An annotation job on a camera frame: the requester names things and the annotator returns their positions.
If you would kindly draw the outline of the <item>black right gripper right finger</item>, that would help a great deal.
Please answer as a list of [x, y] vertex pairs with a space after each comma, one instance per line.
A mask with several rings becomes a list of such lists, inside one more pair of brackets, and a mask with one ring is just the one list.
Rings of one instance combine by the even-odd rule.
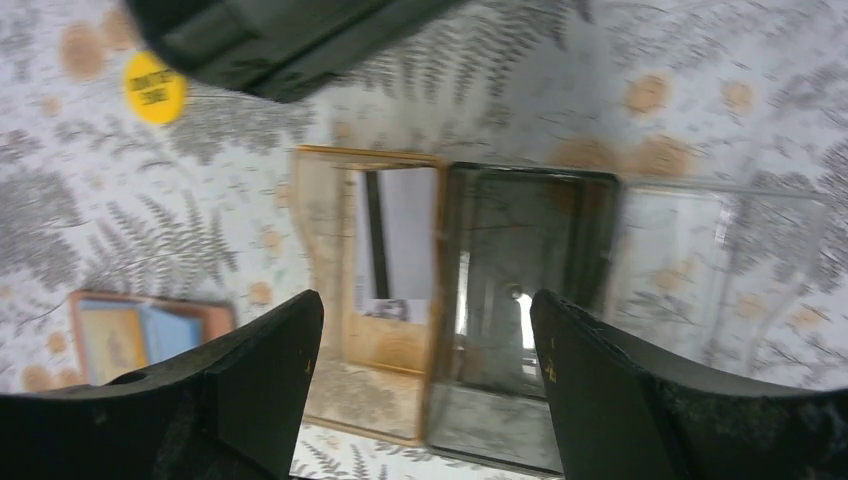
[[847, 393], [717, 370], [549, 290], [537, 356], [568, 479], [843, 479]]

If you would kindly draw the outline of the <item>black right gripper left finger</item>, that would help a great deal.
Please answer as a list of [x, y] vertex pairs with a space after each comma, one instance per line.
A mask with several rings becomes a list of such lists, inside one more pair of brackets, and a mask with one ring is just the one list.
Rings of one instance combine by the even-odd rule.
[[286, 479], [322, 337], [303, 291], [102, 385], [1, 398], [5, 479]]

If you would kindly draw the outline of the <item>yellow card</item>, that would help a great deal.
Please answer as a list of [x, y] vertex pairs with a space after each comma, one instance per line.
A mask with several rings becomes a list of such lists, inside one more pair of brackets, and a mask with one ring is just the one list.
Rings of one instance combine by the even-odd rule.
[[136, 310], [84, 310], [79, 320], [90, 383], [106, 384], [149, 364], [141, 317]]

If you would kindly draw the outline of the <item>pink leather card holder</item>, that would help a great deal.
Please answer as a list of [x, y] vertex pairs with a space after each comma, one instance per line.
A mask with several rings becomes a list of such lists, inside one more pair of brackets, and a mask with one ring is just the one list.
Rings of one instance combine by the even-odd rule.
[[230, 306], [77, 290], [68, 298], [84, 380], [106, 384], [223, 336], [237, 326]]

